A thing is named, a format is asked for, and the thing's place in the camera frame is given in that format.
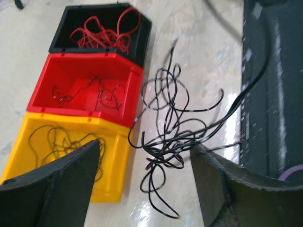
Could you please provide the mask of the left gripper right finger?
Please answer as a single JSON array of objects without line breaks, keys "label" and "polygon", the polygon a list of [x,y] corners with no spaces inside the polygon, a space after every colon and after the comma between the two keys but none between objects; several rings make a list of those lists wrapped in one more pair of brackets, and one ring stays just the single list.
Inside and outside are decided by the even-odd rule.
[{"label": "left gripper right finger", "polygon": [[204,145],[190,160],[206,227],[301,227],[303,169],[281,180],[259,175]]}]

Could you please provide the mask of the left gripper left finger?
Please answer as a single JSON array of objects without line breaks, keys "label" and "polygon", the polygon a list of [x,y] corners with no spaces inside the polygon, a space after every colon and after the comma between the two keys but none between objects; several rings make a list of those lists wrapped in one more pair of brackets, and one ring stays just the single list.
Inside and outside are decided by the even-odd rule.
[{"label": "left gripper left finger", "polygon": [[2,227],[82,227],[97,173],[99,140],[0,186]]}]

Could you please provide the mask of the yellow plastic bin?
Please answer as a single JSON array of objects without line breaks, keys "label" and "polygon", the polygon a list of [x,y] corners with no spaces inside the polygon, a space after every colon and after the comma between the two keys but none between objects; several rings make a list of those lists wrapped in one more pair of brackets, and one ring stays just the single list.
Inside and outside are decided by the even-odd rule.
[{"label": "yellow plastic bin", "polygon": [[27,113],[0,181],[30,172],[98,139],[100,158],[90,201],[119,202],[131,138],[127,127],[99,118]]}]

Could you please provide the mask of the red plastic bin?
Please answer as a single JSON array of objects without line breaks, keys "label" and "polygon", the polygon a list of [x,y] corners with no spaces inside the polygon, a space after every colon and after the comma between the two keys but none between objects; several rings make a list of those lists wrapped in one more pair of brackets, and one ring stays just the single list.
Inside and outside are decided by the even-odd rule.
[{"label": "red plastic bin", "polygon": [[115,53],[51,53],[27,111],[101,118],[131,127],[142,67]]}]

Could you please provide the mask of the black plastic bin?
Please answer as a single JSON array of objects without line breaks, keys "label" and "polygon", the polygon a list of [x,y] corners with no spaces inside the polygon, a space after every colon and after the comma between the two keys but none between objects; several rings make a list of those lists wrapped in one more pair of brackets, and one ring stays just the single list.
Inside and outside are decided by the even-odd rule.
[{"label": "black plastic bin", "polygon": [[113,52],[143,67],[152,22],[130,3],[67,6],[50,53]]}]

